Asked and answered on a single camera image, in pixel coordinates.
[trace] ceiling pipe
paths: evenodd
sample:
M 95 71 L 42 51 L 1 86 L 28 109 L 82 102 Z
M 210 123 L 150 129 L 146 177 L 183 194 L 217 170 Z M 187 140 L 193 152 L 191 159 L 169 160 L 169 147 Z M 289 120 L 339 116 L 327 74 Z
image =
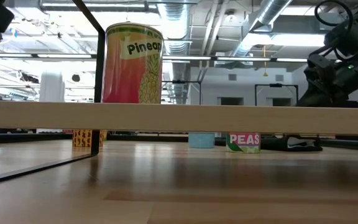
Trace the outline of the ceiling pipe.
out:
M 208 43 L 209 35 L 211 34 L 211 29 L 212 29 L 212 25 L 214 23 L 214 18 L 215 18 L 217 9 L 218 9 L 218 0 L 214 0 L 213 5 L 211 7 L 211 14 L 209 16 L 209 21 L 206 26 L 204 40 L 203 40 L 203 44 L 201 46 L 200 55 L 204 55 L 204 53 L 205 53 L 206 44 Z
M 223 16 L 224 16 L 224 13 L 226 12 L 227 4 L 229 3 L 229 1 L 230 0 L 224 0 L 224 2 L 222 3 L 221 12 L 219 14 L 218 20 L 216 21 L 216 24 L 215 24 L 215 27 L 214 27 L 214 30 L 212 33 L 212 37 L 211 37 L 211 42 L 209 43 L 206 55 L 211 55 L 212 48 L 214 47 L 216 36 L 218 35 L 219 28 L 222 24 Z
M 252 30 L 261 28 L 263 26 L 272 26 L 274 21 L 284 11 L 284 9 L 292 2 L 292 0 L 263 0 L 260 9 L 257 12 L 249 14 L 243 23 L 242 33 L 243 40 L 239 45 L 228 55 L 231 57 L 245 57 L 253 47 L 247 43 L 248 33 Z M 216 64 L 216 67 L 233 69 L 236 67 L 245 68 L 241 62 L 230 62 L 225 64 Z
M 257 17 L 255 19 L 252 16 L 247 17 L 243 29 L 244 39 L 232 52 L 231 56 L 245 57 L 252 48 L 251 45 L 247 45 L 245 42 L 248 33 L 256 27 L 272 24 L 291 2 L 292 0 L 263 0 L 259 11 L 256 12 Z
M 168 40 L 186 40 L 190 36 L 190 5 L 158 4 L 158 11 L 163 19 L 164 37 Z M 190 43 L 166 42 L 165 51 L 168 55 L 188 55 Z M 174 80 L 190 80 L 190 65 L 187 63 L 172 64 Z M 185 104 L 188 85 L 172 85 L 177 104 Z

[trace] blue container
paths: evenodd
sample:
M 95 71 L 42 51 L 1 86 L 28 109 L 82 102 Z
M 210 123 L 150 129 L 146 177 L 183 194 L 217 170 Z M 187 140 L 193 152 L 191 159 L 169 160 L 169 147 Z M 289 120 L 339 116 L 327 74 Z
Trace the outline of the blue container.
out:
M 215 148 L 215 133 L 189 133 L 189 147 Z

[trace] pineapple can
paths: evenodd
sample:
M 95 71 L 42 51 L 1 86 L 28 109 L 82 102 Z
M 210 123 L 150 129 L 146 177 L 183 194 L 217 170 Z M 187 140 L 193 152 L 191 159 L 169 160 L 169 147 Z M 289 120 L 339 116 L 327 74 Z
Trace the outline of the pineapple can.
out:
M 103 103 L 160 103 L 162 34 L 130 22 L 106 30 Z

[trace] silver ventilation duct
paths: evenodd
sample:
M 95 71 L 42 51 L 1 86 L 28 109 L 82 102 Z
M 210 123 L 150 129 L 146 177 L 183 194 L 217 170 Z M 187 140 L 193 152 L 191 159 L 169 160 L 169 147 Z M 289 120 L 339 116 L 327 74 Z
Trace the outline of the silver ventilation duct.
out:
M 292 0 L 263 0 L 257 16 L 247 16 L 242 30 L 244 39 L 232 52 L 231 56 L 245 57 L 252 48 L 251 45 L 246 43 L 246 37 L 250 30 L 272 24 L 291 2 Z
M 163 19 L 164 36 L 166 39 L 177 40 L 166 42 L 165 49 L 169 55 L 187 55 L 189 43 L 180 42 L 188 38 L 190 6 L 188 4 L 158 4 L 158 11 Z M 186 63 L 173 63 L 174 80 L 190 80 L 190 66 Z M 173 85 L 175 98 L 178 104 L 186 103 L 188 85 Z

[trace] wooden floor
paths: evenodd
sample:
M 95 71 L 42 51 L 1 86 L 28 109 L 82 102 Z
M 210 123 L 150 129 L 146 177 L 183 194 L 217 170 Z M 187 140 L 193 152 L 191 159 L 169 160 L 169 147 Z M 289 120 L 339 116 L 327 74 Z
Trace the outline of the wooden floor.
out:
M 0 144 L 0 174 L 90 153 L 89 149 L 71 146 L 71 141 Z
M 98 157 L 0 183 L 0 223 L 358 223 L 358 151 L 109 141 Z

